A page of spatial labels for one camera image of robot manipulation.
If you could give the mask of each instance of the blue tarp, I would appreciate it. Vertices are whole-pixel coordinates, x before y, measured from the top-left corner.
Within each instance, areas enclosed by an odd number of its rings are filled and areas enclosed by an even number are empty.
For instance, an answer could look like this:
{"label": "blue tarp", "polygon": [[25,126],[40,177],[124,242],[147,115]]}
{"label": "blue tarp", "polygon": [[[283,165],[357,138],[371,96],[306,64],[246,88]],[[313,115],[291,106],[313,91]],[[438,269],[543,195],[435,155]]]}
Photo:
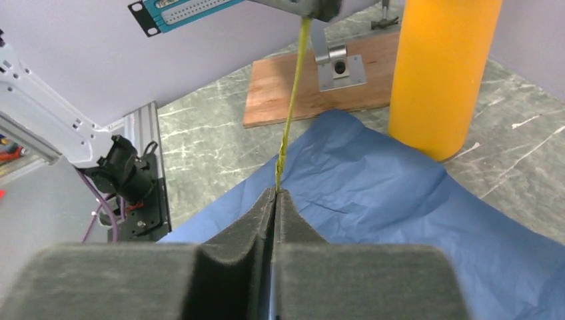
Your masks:
{"label": "blue tarp", "polygon": [[[469,193],[445,168],[342,111],[288,148],[282,186],[331,243],[418,243],[450,259],[473,319],[564,320],[565,247]],[[161,242],[200,243],[274,184],[275,161]]]}

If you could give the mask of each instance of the gray wall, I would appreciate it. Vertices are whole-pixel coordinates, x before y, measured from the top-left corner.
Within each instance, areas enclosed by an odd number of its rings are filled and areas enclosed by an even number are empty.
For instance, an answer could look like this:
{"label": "gray wall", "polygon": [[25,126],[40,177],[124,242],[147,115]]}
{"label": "gray wall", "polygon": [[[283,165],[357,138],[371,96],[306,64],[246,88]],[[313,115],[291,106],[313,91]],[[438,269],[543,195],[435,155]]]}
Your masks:
{"label": "gray wall", "polygon": [[[0,305],[18,271],[38,250],[82,240],[97,202],[66,160],[0,185]],[[93,241],[105,241],[96,224]]]}
{"label": "gray wall", "polygon": [[565,100],[564,19],[564,0],[505,0],[491,58]]}

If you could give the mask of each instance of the metal stand leg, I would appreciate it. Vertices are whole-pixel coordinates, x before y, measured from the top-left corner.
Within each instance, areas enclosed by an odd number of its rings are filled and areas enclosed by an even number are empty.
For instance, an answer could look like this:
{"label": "metal stand leg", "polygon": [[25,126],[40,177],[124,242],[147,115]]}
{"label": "metal stand leg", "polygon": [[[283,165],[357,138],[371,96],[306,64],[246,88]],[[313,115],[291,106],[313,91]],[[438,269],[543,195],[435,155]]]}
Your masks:
{"label": "metal stand leg", "polygon": [[312,21],[310,38],[314,58],[318,65],[318,85],[320,91],[328,91],[363,85],[367,82],[361,55],[347,55],[345,44],[328,47],[325,23]]}

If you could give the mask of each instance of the hole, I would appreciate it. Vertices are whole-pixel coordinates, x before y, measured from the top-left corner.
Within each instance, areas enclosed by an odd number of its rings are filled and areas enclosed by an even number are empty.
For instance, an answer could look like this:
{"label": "hole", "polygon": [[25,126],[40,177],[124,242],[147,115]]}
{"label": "hole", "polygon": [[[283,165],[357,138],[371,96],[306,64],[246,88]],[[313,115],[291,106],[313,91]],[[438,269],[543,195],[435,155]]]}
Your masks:
{"label": "hole", "polygon": [[133,11],[140,11],[141,9],[143,9],[143,6],[141,5],[141,3],[136,3],[136,4],[131,6],[131,9]]}
{"label": "hole", "polygon": [[345,62],[337,61],[334,65],[334,70],[338,75],[342,75],[345,72]]}

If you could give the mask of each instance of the yellow pillar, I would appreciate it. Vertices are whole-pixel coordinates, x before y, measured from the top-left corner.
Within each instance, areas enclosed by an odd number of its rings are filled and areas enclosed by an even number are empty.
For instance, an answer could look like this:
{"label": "yellow pillar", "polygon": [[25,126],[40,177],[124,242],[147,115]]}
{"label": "yellow pillar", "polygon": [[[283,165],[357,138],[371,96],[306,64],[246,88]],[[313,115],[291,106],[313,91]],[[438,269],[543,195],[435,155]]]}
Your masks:
{"label": "yellow pillar", "polygon": [[502,0],[406,0],[389,134],[435,160],[463,146]]}

